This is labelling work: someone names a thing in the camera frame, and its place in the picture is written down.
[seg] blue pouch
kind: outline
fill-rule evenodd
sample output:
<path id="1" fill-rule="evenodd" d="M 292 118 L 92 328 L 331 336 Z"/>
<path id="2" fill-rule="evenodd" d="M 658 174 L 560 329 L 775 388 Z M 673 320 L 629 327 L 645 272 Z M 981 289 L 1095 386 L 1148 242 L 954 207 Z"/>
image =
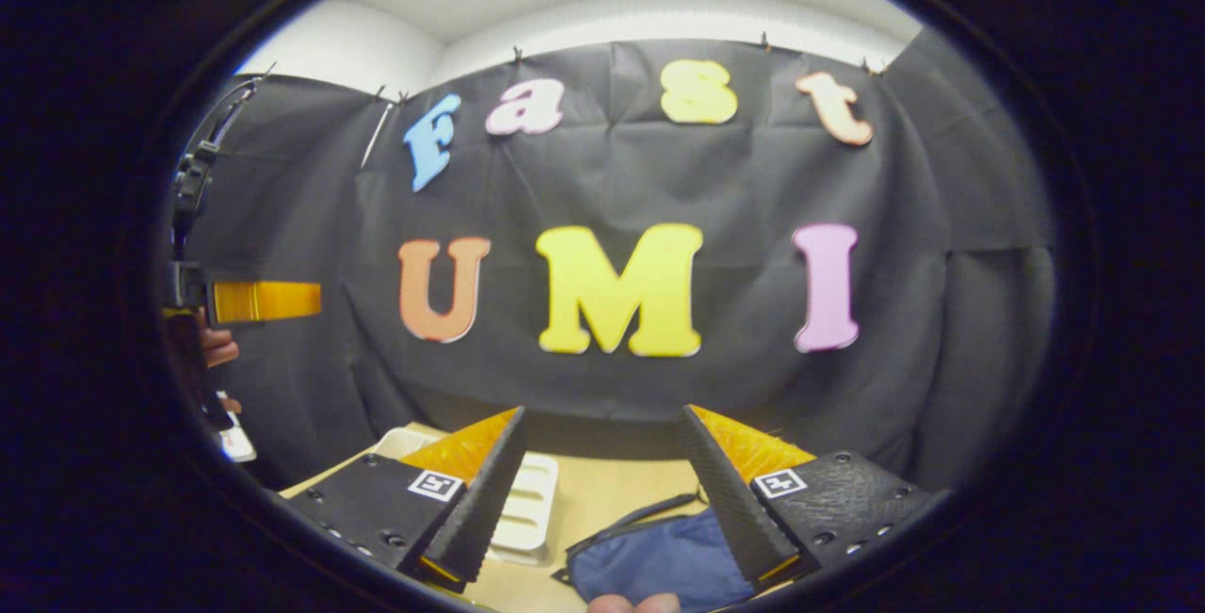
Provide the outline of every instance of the blue pouch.
<path id="1" fill-rule="evenodd" d="M 618 594 L 639 603 L 663 593 L 678 596 L 682 613 L 705 613 L 752 597 L 710 507 L 693 517 L 637 523 L 694 500 L 681 494 L 637 509 L 566 550 L 553 578 L 584 601 Z"/>

